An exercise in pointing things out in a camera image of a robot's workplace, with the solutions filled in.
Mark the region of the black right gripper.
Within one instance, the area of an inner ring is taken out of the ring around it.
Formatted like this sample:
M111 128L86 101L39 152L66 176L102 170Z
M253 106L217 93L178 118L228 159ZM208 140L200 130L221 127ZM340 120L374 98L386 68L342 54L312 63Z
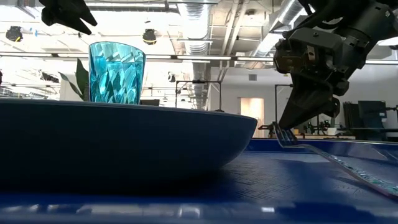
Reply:
M293 89L279 120L291 129L325 114L336 118L340 101L349 88L347 62L350 46L347 30L332 32L300 28L276 43L274 64L278 72L291 74Z

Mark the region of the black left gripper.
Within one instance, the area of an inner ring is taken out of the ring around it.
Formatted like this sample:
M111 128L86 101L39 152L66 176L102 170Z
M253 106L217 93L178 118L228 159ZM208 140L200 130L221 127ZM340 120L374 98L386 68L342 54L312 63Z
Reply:
M42 22L48 26L61 24L90 35L91 31L81 19L93 26L98 24L84 0L39 0L39 3L44 6Z

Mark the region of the fork with patterned handle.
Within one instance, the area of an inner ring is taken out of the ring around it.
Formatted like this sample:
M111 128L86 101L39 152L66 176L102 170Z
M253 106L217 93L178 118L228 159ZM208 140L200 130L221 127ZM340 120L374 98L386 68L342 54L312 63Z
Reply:
M342 171L356 179L358 182L366 185L370 189L373 189L386 197L398 201L398 185L386 182L385 180L378 179L375 176L371 176L365 171L349 165L347 162L339 159L338 157L329 154L315 146L309 144L300 144L290 129L281 129L278 122L273 122L273 130L279 145L284 149L295 149L303 148L308 149L315 154L323 157L332 164L339 167Z

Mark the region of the teal faceted plastic cup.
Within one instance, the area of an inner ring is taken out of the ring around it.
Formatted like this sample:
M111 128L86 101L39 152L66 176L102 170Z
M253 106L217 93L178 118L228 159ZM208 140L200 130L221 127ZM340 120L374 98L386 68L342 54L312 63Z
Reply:
M138 105L146 54L119 42L95 42L89 46L90 101Z

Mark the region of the blue textured plastic tray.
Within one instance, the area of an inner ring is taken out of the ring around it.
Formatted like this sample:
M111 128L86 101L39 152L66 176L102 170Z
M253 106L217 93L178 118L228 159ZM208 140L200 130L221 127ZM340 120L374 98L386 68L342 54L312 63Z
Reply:
M398 200L316 154L257 139L220 171L173 190L0 193L0 224L398 224Z

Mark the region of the dark blue monitor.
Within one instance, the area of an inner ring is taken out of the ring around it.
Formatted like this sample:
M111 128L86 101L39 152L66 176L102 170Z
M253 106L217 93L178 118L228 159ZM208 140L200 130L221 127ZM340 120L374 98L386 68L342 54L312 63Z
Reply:
M363 126L369 129L384 129L387 118L385 101L358 101L359 117Z

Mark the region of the green leafy plant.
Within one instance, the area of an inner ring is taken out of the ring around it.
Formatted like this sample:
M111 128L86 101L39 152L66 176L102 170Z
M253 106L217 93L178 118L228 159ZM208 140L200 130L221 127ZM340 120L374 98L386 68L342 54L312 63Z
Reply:
M90 101L90 90L89 90L89 72L84 68L81 60L77 59L75 79L76 85L73 84L70 79L63 73L59 72L61 79L69 83L72 90L80 97L83 101Z

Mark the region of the black ceiling device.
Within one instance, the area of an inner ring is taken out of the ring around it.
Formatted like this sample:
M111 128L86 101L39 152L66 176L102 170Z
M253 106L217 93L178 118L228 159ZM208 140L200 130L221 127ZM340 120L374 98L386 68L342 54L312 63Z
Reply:
M154 45L157 43L157 37L154 29L146 29L142 35L142 40L147 45Z
M6 39L13 42L20 42L23 39L22 27L10 26L10 28L6 31Z

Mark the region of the long ceiling light bar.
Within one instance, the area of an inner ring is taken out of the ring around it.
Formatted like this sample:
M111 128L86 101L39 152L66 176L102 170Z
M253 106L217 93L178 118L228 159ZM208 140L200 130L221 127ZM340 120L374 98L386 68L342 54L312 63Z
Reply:
M0 57L34 58L88 58L88 54L45 53L45 52L0 52ZM147 55L151 61L237 61L237 62L272 62L272 57L237 57L211 55ZM398 65L398 60L367 60L366 65Z

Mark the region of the black metal rig frame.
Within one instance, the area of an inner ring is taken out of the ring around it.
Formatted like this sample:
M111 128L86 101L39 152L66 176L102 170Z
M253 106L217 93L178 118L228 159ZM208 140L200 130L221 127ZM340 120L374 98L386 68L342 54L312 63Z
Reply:
M177 80L175 81L175 108L177 108L177 95L178 95L178 84L179 83L192 83L192 84L213 84L217 83L219 86L219 108L216 111L219 112L224 112L221 107L222 107L222 82L221 81L208 81L208 80Z
M279 121L292 92L293 84L274 85L275 120Z

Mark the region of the silver ribbed ceiling duct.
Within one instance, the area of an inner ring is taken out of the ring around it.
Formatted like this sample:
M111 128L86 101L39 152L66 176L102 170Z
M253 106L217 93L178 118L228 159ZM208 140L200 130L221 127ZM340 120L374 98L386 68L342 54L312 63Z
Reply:
M205 42L209 38L210 12L212 5L199 3L179 3L177 4L179 13L182 17L184 39L194 41L185 42L187 55L208 55L209 43ZM192 80L206 80L206 64L192 62ZM208 86L193 84L193 94L196 108L205 109Z
M281 28L291 30L294 22L305 14L304 7L299 0L283 0L280 9L269 16L265 25L265 36L259 45L252 51L252 57L265 57L282 38Z

